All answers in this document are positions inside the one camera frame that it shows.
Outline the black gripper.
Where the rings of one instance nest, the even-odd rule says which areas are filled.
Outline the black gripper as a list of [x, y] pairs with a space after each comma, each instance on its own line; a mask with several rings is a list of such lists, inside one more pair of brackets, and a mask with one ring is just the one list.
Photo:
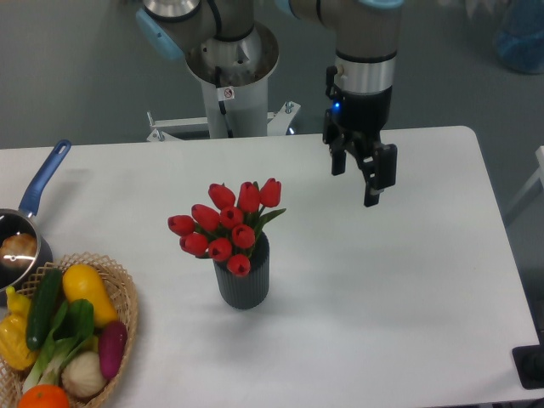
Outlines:
[[392, 89], [373, 94], [354, 94], [335, 88], [326, 110], [323, 141], [331, 153], [331, 174], [346, 169], [347, 153], [364, 166], [364, 205], [379, 203], [383, 191], [396, 183], [398, 148], [383, 144], [380, 132], [388, 120]]

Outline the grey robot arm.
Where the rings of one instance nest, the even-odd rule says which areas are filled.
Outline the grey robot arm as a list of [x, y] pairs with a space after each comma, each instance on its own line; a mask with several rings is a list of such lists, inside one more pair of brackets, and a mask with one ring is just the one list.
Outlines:
[[[395, 184], [397, 149], [380, 133], [388, 120], [400, 33], [400, 1], [280, 1], [298, 20], [334, 32], [335, 61], [326, 69], [323, 140], [331, 171], [352, 156], [365, 179], [366, 207]], [[200, 82], [214, 139], [269, 134], [268, 80], [278, 42], [256, 21], [251, 1], [146, 1], [140, 30], [163, 57], [184, 59]]]

